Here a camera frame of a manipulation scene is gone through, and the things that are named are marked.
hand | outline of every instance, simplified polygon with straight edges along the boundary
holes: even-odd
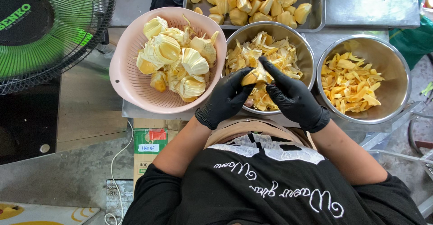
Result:
[[[276,86],[269,84],[266,91],[286,118],[299,123],[302,129],[310,133],[321,130],[329,123],[328,110],[319,106],[302,81],[283,74],[265,56],[258,59],[275,79]]]
[[[214,130],[220,122],[235,116],[255,86],[241,86],[243,77],[251,70],[251,67],[244,67],[220,79],[206,104],[195,111],[197,120]]]

forearm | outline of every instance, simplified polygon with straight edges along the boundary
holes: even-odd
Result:
[[[385,169],[332,120],[325,128],[311,134],[311,137],[319,153],[328,158],[351,185],[386,180]]]
[[[183,177],[192,159],[203,150],[210,133],[208,127],[198,122],[195,116],[192,117],[152,163],[167,174]]]

green bag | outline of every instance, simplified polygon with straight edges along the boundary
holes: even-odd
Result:
[[[425,54],[433,52],[433,22],[420,15],[419,28],[395,28],[389,32],[389,42],[404,56],[412,70]]]

white power cord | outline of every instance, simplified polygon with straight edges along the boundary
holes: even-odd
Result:
[[[120,154],[124,149],[128,148],[128,146],[129,146],[129,145],[131,144],[131,142],[133,141],[133,138],[134,138],[134,129],[133,129],[132,124],[129,122],[129,120],[128,120],[128,124],[129,124],[129,126],[131,127],[131,130],[132,130],[132,136],[131,136],[131,139],[129,140],[129,143],[127,144],[127,146],[125,146],[125,148],[123,148],[122,150],[120,150],[120,151],[119,151],[119,152],[118,152],[118,153],[113,157],[113,160],[111,160],[111,178],[113,179],[113,182],[114,182],[114,184],[116,185],[117,193],[119,194],[120,207],[122,208],[122,216],[120,217],[120,222],[117,223],[116,216],[113,215],[113,214],[111,214],[111,213],[107,213],[107,214],[105,215],[105,217],[104,217],[105,223],[106,223],[107,225],[111,225],[110,223],[107,222],[107,216],[108,216],[108,215],[114,217],[114,221],[116,222],[116,225],[120,225],[120,224],[122,224],[122,221],[123,221],[123,204],[122,204],[122,196],[120,196],[120,190],[119,190],[119,187],[117,186],[116,180],[114,179],[114,176],[113,176],[113,162],[114,162],[114,159],[116,158],[116,156],[119,155],[119,154]]]

electric fan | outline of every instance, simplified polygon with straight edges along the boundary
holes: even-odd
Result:
[[[0,0],[0,95],[44,83],[107,35],[115,0]]]

